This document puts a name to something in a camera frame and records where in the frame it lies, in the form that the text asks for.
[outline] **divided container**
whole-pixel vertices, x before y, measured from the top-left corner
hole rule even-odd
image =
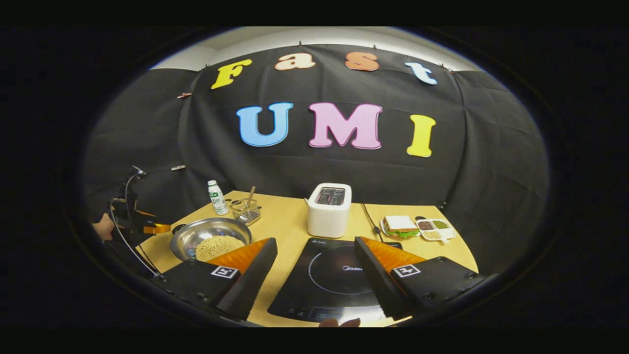
[[[421,236],[427,241],[449,242],[455,237],[454,229],[443,219],[421,219],[415,222],[420,229]]]

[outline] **bread slice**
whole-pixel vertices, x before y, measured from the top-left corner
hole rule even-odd
[[[419,232],[417,225],[408,216],[385,216],[384,223],[390,231]]]

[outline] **power cord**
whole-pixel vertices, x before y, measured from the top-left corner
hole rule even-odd
[[[371,226],[374,227],[374,232],[380,237],[380,242],[384,242],[384,240],[382,239],[382,235],[380,234],[380,228],[374,224],[374,221],[371,219],[371,216],[369,215],[369,212],[367,211],[367,207],[365,206],[365,203],[361,203],[361,205],[362,205],[362,209],[365,210],[365,214],[367,214],[367,218],[369,222],[371,223]]]
[[[113,213],[113,201],[114,198],[112,198],[109,201],[109,213],[111,214],[111,216],[109,217],[111,219],[111,221],[114,223],[114,226],[116,227],[116,230],[118,230],[118,234],[120,235],[120,238],[122,238],[122,241],[125,242],[125,245],[129,248],[129,250],[131,251],[131,253],[133,253],[133,255],[135,256],[135,258],[138,259],[138,261],[140,261],[140,263],[142,263],[142,265],[144,267],[146,267],[146,269],[148,269],[151,273],[153,273],[154,276],[159,276],[158,273],[155,272],[155,270],[151,269],[151,267],[149,267],[141,258],[140,256],[138,256],[138,254],[133,250],[133,248],[131,247],[131,245],[129,245],[128,242],[126,242],[126,239],[124,237],[124,235],[122,235],[122,231],[120,231],[120,228],[118,227],[118,220],[116,218],[116,216]]]
[[[131,231],[132,231],[132,232],[133,232],[133,219],[131,219],[131,212],[129,211],[129,204],[128,204],[128,202],[127,202],[127,201],[128,201],[128,199],[127,199],[127,198],[128,198],[129,184],[131,183],[131,180],[132,180],[133,178],[136,178],[136,177],[137,177],[137,178],[140,178],[140,176],[139,176],[138,174],[134,174],[131,178],[129,178],[129,180],[126,182],[126,185],[125,185],[125,204],[126,204],[126,214],[127,214],[127,216],[129,217],[129,223],[130,223],[130,227],[131,227]],[[140,247],[140,251],[142,251],[142,253],[144,254],[144,257],[146,257],[147,261],[151,264],[151,266],[153,267],[153,269],[159,273],[159,270],[157,269],[157,267],[153,264],[153,262],[151,261],[151,259],[148,257],[147,253],[146,253],[146,252],[144,252],[144,249],[142,248],[142,245],[141,245],[141,244],[139,244],[138,246]]]

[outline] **toaster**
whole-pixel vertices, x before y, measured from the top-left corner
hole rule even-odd
[[[308,199],[308,233],[338,239],[345,234],[352,204],[352,187],[321,183]]]

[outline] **metal bowl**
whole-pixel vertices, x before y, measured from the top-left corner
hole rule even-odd
[[[245,224],[224,217],[213,217],[173,228],[170,249],[182,261],[196,259],[196,246],[215,236],[231,236],[245,245],[251,243],[251,231]]]

